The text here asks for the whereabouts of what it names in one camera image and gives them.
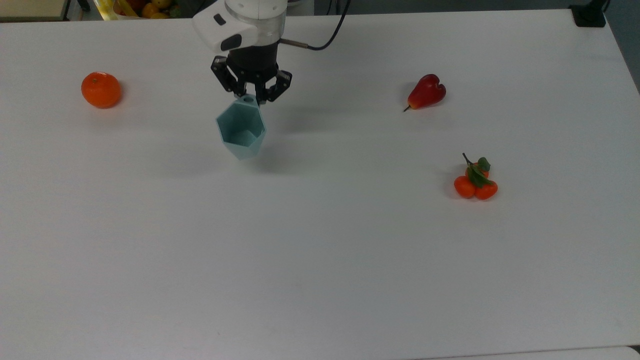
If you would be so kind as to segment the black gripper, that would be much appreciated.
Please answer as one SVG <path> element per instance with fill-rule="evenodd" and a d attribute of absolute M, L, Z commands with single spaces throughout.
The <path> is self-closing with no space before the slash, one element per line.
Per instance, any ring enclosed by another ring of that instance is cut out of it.
<path fill-rule="evenodd" d="M 247 82 L 254 84 L 258 104 L 274 102 L 290 89 L 293 74 L 279 69 L 278 43 L 264 46 L 236 48 L 224 55 L 216 55 L 210 70 L 222 88 L 240 98 L 247 93 Z"/>

